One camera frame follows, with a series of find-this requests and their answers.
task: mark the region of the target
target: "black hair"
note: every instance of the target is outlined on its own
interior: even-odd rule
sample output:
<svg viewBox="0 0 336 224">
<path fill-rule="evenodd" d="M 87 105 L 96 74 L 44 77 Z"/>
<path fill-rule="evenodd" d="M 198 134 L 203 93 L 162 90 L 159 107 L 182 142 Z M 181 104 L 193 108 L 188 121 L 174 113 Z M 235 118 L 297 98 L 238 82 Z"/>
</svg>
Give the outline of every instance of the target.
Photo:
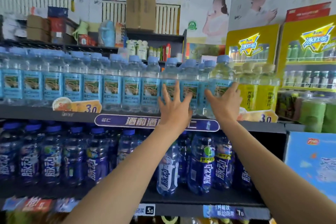
<svg viewBox="0 0 336 224">
<path fill-rule="evenodd" d="M 228 13 L 228 7 L 226 6 L 226 3 L 225 3 L 225 0 L 222 0 L 222 9 L 221 9 L 221 12 L 223 13 L 223 14 L 227 14 L 227 15 L 229 15 L 229 13 Z"/>
</svg>

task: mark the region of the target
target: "iced tea logo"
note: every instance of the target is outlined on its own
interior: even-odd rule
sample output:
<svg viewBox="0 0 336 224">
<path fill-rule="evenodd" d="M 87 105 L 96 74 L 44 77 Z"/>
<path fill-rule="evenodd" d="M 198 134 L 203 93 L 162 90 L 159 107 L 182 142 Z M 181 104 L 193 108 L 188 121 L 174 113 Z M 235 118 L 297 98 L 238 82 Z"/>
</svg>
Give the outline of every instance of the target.
<svg viewBox="0 0 336 224">
<path fill-rule="evenodd" d="M 257 40 L 258 40 L 259 36 L 260 36 L 259 33 L 256 33 L 255 35 L 252 35 L 252 36 L 250 36 L 246 39 L 240 40 L 239 41 L 240 55 L 243 55 L 243 53 L 245 53 L 246 56 L 250 57 L 250 56 L 258 53 L 258 52 L 254 52 L 254 50 L 258 46 Z"/>
<path fill-rule="evenodd" d="M 303 33 L 301 35 L 301 37 L 304 39 L 304 43 L 302 44 L 303 49 L 310 47 L 313 52 L 320 51 L 320 48 L 323 44 L 325 47 L 329 43 L 330 32 L 334 27 L 334 23 L 330 23 L 313 31 Z"/>
</svg>

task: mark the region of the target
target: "white radiator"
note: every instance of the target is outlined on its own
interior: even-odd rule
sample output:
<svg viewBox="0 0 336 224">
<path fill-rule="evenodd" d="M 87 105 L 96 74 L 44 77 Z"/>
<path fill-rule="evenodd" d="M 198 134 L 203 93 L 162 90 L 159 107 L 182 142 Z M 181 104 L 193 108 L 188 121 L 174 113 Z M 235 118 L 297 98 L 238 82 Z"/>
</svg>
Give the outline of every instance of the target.
<svg viewBox="0 0 336 224">
<path fill-rule="evenodd" d="M 1 13 L 15 13 L 29 15 L 31 7 L 47 8 L 55 7 L 71 7 L 71 0 L 0 0 Z"/>
<path fill-rule="evenodd" d="M 156 4 L 156 28 L 158 34 L 177 34 L 179 5 Z M 114 23 L 126 22 L 126 2 L 103 0 L 102 19 Z"/>
</svg>

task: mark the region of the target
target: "person's hand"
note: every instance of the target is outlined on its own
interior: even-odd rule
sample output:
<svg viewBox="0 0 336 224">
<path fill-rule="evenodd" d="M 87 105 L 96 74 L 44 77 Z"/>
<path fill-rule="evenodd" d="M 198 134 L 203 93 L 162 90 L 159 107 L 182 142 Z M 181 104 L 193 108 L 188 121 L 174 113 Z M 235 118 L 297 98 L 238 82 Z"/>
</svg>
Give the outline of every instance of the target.
<svg viewBox="0 0 336 224">
<path fill-rule="evenodd" d="M 159 98 L 159 106 L 161 111 L 161 121 L 159 126 L 165 126 L 169 130 L 176 130 L 179 135 L 189 125 L 193 112 L 189 109 L 189 104 L 193 94 L 191 92 L 180 101 L 180 84 L 176 81 L 174 90 L 174 100 L 172 101 L 167 92 L 166 85 L 162 85 L 162 95 L 165 100 L 164 104 Z"/>
<path fill-rule="evenodd" d="M 215 97 L 210 90 L 205 90 L 204 94 L 218 122 L 237 121 L 239 107 L 242 102 L 237 82 L 233 82 L 231 87 L 220 98 Z"/>
<path fill-rule="evenodd" d="M 268 11 L 266 14 L 267 23 L 270 23 L 275 18 L 277 13 L 278 13 L 278 10 Z"/>
</svg>

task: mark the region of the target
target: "green logo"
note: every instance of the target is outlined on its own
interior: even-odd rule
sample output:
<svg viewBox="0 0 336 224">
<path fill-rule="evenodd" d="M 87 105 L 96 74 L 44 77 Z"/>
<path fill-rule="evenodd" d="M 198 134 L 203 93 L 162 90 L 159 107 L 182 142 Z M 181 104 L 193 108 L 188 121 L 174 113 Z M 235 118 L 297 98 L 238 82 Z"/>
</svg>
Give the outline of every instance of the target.
<svg viewBox="0 0 336 224">
<path fill-rule="evenodd" d="M 195 21 L 189 22 L 188 29 L 190 29 L 190 30 L 196 30 L 197 29 L 196 22 Z"/>
<path fill-rule="evenodd" d="M 204 153 L 207 155 L 207 156 L 211 156 L 212 155 L 212 150 L 211 150 L 211 147 L 207 146 L 204 148 Z"/>
</svg>

